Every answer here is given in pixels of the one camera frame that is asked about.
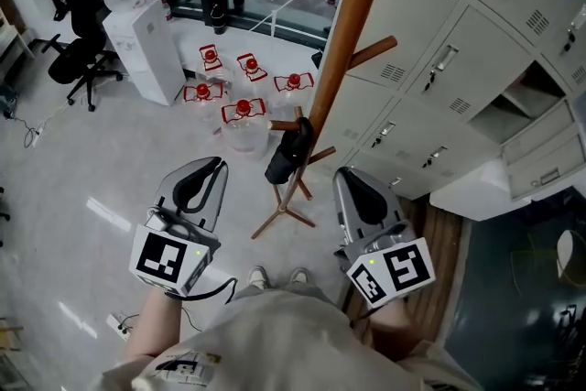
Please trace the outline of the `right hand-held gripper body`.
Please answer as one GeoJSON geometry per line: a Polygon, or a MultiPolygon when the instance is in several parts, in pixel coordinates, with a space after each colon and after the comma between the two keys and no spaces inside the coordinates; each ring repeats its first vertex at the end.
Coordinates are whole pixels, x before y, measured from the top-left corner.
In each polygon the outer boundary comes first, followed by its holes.
{"type": "Polygon", "coordinates": [[[407,220],[343,245],[336,256],[369,305],[385,305],[435,280],[428,244],[407,220]]]}

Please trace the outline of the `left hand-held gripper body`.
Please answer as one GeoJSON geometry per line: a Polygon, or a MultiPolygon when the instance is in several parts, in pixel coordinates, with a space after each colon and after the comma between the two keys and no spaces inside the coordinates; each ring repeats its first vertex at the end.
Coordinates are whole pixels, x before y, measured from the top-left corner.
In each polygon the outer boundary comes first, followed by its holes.
{"type": "Polygon", "coordinates": [[[221,247],[214,233],[221,208],[174,212],[152,206],[136,227],[129,270],[171,295],[188,296],[221,247]]]}

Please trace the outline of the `black umbrella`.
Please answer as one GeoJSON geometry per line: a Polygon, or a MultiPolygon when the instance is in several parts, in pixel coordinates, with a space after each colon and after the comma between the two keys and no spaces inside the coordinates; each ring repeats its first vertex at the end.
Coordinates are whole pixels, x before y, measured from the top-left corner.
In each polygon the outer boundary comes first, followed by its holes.
{"type": "Polygon", "coordinates": [[[288,182],[289,177],[305,162],[313,139],[310,120],[297,120],[298,131],[285,131],[280,144],[272,156],[265,172],[266,180],[272,185],[288,182]]]}

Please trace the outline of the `brown wooden coat rack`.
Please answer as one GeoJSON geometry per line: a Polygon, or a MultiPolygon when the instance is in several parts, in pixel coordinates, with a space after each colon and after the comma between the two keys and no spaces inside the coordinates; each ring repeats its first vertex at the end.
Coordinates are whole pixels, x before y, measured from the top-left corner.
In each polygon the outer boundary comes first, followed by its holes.
{"type": "Polygon", "coordinates": [[[295,172],[284,195],[274,188],[277,198],[277,208],[268,219],[252,234],[254,240],[263,234],[269,225],[282,215],[288,215],[295,220],[313,228],[315,223],[289,209],[288,204],[297,190],[300,190],[307,200],[311,194],[303,181],[307,166],[316,163],[335,152],[334,147],[328,147],[321,152],[313,150],[320,138],[321,131],[334,104],[336,95],[342,85],[346,72],[376,56],[394,48],[397,40],[394,36],[385,37],[374,44],[358,50],[357,43],[374,0],[342,0],[338,8],[337,20],[330,34],[330,42],[325,58],[321,61],[321,72],[318,87],[313,96],[309,121],[313,129],[312,141],[305,155],[304,163],[295,172]]]}

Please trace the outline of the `person's left forearm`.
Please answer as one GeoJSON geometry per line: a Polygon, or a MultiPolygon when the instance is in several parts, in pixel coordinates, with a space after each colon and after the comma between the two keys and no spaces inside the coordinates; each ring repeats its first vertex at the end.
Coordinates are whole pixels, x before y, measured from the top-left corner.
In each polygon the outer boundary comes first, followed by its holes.
{"type": "Polygon", "coordinates": [[[125,360],[156,358],[179,343],[182,303],[151,288],[128,340],[125,360]]]}

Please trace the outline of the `person's right forearm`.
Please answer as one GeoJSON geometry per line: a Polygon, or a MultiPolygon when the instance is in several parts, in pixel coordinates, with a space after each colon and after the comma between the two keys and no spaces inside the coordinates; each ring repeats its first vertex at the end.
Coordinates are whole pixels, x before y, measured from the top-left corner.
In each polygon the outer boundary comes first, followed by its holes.
{"type": "Polygon", "coordinates": [[[373,348],[393,362],[407,358],[424,340],[404,299],[395,299],[370,316],[373,348]]]}

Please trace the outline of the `white power strip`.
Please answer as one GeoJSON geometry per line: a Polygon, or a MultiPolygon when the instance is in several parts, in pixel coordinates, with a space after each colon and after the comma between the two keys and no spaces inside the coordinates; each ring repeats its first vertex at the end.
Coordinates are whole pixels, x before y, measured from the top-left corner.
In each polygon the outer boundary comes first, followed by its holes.
{"type": "Polygon", "coordinates": [[[128,341],[130,333],[134,328],[134,316],[110,313],[106,317],[106,324],[125,342],[128,341]]]}
{"type": "Polygon", "coordinates": [[[26,133],[23,141],[24,148],[34,147],[40,136],[43,134],[45,127],[45,123],[41,123],[37,127],[25,125],[26,133]]]}

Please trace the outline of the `person's left white shoe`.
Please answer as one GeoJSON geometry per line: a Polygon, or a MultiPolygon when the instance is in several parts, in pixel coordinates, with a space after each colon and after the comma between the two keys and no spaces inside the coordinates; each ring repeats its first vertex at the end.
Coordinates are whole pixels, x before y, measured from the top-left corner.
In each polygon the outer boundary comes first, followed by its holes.
{"type": "Polygon", "coordinates": [[[248,275],[248,285],[265,290],[270,287],[270,282],[266,271],[261,266],[255,266],[248,275]]]}

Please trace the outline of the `person's grey trousers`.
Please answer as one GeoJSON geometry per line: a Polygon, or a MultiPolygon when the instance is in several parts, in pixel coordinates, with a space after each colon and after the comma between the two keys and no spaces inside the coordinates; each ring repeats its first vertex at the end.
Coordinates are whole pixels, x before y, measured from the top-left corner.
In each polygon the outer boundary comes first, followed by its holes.
{"type": "Polygon", "coordinates": [[[288,292],[288,293],[292,293],[292,294],[296,294],[296,295],[300,295],[300,296],[315,298],[315,299],[319,299],[321,301],[324,301],[327,304],[331,304],[332,306],[335,306],[335,304],[333,302],[331,302],[325,296],[325,294],[322,292],[321,289],[319,289],[317,286],[315,286],[314,284],[311,284],[311,283],[290,283],[290,284],[283,286],[282,288],[265,288],[265,289],[261,289],[259,287],[250,285],[250,286],[247,286],[246,288],[243,288],[239,292],[237,292],[233,296],[232,301],[236,301],[238,299],[243,299],[243,298],[247,298],[247,297],[253,297],[253,296],[257,296],[257,295],[261,295],[261,294],[265,294],[265,293],[276,293],[276,292],[278,292],[278,293],[288,292]]]}

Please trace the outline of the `white water dispenser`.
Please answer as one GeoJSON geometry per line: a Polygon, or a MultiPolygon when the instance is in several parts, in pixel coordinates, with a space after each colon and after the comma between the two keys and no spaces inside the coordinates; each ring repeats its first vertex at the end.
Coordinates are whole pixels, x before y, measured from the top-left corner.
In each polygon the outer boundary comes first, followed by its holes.
{"type": "Polygon", "coordinates": [[[103,28],[140,95],[171,106],[186,81],[161,0],[112,12],[103,28]]]}

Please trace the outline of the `person's cream shirt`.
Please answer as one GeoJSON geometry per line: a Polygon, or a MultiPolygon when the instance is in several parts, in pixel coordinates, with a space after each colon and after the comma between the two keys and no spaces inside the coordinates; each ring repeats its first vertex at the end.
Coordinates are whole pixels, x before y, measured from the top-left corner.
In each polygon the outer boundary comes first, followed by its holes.
{"type": "Polygon", "coordinates": [[[335,306],[288,292],[231,301],[205,331],[102,372],[90,390],[482,391],[436,344],[393,362],[335,306]]]}

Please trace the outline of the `black office chair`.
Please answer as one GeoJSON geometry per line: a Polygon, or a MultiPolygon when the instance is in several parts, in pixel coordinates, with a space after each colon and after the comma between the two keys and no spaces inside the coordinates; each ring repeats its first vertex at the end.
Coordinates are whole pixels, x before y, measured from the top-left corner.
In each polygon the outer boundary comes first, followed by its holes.
{"type": "Polygon", "coordinates": [[[123,73],[107,70],[106,62],[112,63],[117,54],[106,49],[107,36],[103,29],[105,15],[104,0],[68,0],[71,13],[72,31],[77,36],[69,45],[62,46],[59,38],[52,38],[43,48],[55,49],[58,57],[49,67],[49,77],[59,84],[74,85],[67,95],[69,105],[74,104],[73,95],[81,88],[86,88],[87,106],[90,112],[95,110],[92,103],[92,85],[95,79],[114,77],[123,79],[123,73]]]}

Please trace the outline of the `black flask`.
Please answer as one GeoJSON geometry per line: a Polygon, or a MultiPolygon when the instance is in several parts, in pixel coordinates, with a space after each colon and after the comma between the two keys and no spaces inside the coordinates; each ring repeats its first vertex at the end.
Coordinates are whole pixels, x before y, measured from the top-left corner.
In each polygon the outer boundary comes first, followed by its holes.
{"type": "Polygon", "coordinates": [[[226,16],[220,5],[215,5],[210,14],[212,28],[216,35],[222,35],[226,30],[226,16]]]}

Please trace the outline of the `grey metal locker cabinet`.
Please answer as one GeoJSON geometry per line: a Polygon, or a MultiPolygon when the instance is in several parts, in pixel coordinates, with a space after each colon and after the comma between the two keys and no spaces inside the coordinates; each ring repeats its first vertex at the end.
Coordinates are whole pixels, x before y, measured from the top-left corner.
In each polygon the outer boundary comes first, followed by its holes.
{"type": "Polygon", "coordinates": [[[570,105],[586,91],[586,0],[374,0],[359,46],[388,36],[343,81],[324,170],[359,168],[409,199],[475,176],[511,202],[586,172],[570,105]]]}

